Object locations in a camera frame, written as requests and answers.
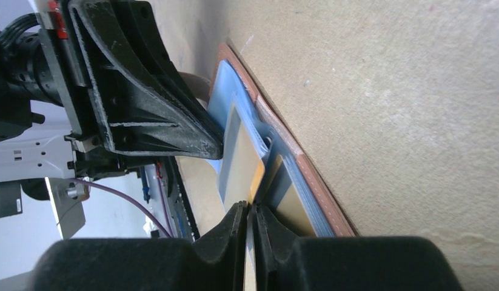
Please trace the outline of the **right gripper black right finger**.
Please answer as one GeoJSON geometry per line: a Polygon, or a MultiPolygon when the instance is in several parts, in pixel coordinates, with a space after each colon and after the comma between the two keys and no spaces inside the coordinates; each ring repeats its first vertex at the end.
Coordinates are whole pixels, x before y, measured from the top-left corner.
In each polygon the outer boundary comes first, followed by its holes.
{"type": "Polygon", "coordinates": [[[258,290],[462,290],[443,253],[416,236],[298,236],[254,205],[258,290]]]}

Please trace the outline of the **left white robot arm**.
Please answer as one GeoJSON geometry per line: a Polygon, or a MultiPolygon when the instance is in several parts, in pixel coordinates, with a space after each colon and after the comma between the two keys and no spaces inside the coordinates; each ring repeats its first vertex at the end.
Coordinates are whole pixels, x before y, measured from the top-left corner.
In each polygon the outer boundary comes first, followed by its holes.
{"type": "Polygon", "coordinates": [[[0,29],[0,182],[220,159],[222,133],[148,1],[35,1],[0,29]]]}

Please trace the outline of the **gold striped credit card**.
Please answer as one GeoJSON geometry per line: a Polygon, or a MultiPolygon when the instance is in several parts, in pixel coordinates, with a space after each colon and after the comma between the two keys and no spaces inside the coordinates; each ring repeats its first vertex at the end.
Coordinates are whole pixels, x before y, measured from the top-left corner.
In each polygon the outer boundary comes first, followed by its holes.
{"type": "Polygon", "coordinates": [[[253,202],[263,176],[261,138],[240,106],[229,109],[218,190],[225,211],[238,202],[253,202]]]}

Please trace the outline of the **pink card holder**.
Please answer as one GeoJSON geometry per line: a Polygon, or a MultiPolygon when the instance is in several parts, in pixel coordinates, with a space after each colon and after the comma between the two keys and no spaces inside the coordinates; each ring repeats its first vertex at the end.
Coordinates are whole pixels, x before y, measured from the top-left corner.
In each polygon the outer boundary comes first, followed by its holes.
{"type": "MultiPolygon", "coordinates": [[[[218,47],[213,82],[207,87],[206,103],[207,112],[221,127],[223,143],[232,104],[249,114],[261,138],[264,171],[251,204],[261,203],[270,208],[267,192],[274,173],[272,165],[276,156],[281,155],[316,236],[355,236],[349,220],[316,168],[265,100],[239,57],[225,43],[218,47]]],[[[202,231],[209,230],[226,212],[218,190],[222,160],[178,160],[186,190],[191,196],[193,213],[202,231]]]]}

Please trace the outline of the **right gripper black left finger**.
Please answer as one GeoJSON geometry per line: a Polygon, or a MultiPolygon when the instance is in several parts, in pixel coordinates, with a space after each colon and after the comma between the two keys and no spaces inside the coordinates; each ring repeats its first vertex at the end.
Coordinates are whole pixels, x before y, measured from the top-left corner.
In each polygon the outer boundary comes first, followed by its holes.
{"type": "Polygon", "coordinates": [[[242,290],[248,205],[234,203],[195,242],[68,239],[39,259],[28,290],[242,290]]]}

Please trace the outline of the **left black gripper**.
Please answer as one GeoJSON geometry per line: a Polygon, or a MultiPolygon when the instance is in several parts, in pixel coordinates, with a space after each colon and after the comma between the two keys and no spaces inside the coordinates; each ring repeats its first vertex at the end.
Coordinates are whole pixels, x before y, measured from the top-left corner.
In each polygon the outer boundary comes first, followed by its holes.
{"type": "Polygon", "coordinates": [[[170,60],[150,3],[33,7],[0,31],[0,181],[222,157],[223,130],[170,60]]]}

